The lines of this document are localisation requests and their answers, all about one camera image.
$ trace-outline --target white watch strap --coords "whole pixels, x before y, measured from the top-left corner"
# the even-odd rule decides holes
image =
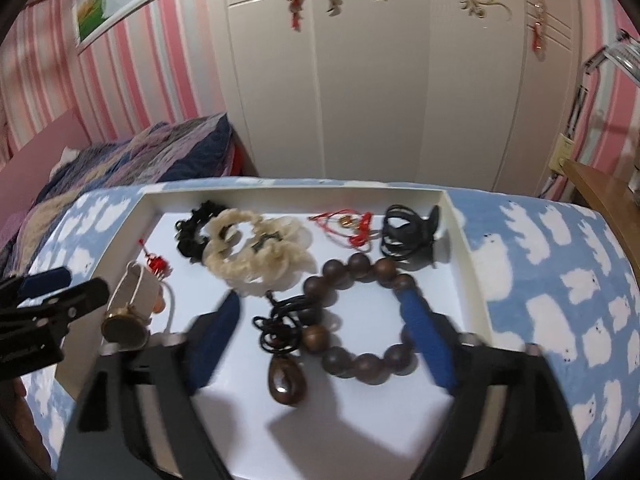
[[[158,278],[143,264],[129,262],[127,271],[109,300],[107,312],[129,303],[137,316],[147,320],[151,317],[160,293]]]

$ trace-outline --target watch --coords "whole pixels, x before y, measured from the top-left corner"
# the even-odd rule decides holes
[[[129,262],[107,307],[100,330],[122,350],[139,350],[149,339],[148,326],[161,293],[158,278],[143,264]]]

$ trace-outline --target wooden desk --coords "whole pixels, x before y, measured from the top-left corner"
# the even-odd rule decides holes
[[[562,168],[589,206],[604,216],[640,283],[640,207],[626,182],[572,160]]]

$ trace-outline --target power outlet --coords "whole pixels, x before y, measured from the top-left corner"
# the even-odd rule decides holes
[[[574,154],[574,142],[563,134],[558,135],[554,154],[549,161],[549,169],[554,173],[564,176],[562,166],[565,161],[572,160]]]

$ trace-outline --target blue tablecloth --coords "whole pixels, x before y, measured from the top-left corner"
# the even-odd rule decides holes
[[[212,178],[96,190],[80,197],[31,272],[67,266],[74,284],[93,272],[138,200],[159,189],[225,186],[390,186],[335,180]],[[606,222],[575,205],[447,189],[472,250],[498,346],[541,344],[580,436],[587,478],[615,452],[640,412],[640,294]],[[54,367],[24,378],[55,468],[73,401]]]

